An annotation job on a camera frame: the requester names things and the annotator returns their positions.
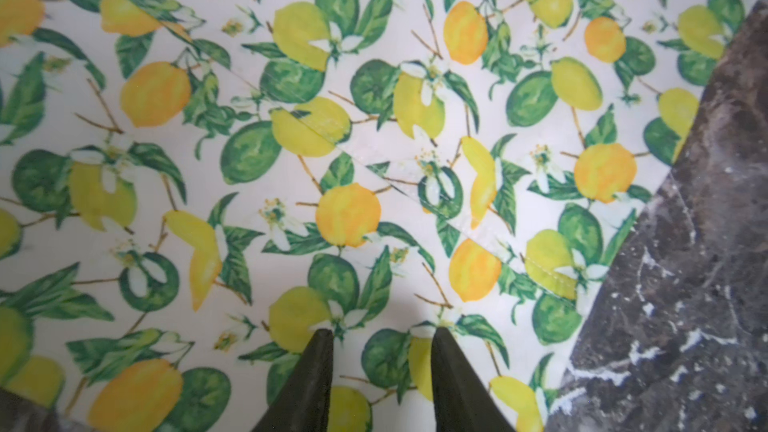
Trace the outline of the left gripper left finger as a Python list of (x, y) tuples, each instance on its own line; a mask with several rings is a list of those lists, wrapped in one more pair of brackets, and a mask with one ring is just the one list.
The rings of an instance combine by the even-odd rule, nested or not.
[(328, 428), (334, 337), (317, 330), (273, 403), (253, 432), (317, 431)]

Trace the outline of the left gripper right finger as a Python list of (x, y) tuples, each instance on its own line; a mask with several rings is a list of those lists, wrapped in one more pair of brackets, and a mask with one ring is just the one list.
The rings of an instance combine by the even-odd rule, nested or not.
[(513, 432), (448, 328), (439, 327), (430, 352), (437, 432)]

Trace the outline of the lemon print skirt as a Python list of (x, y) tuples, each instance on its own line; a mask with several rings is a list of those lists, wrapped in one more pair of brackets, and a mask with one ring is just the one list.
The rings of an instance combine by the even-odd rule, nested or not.
[(543, 430), (757, 1), (1, 0), (2, 403), (428, 431), (444, 327)]

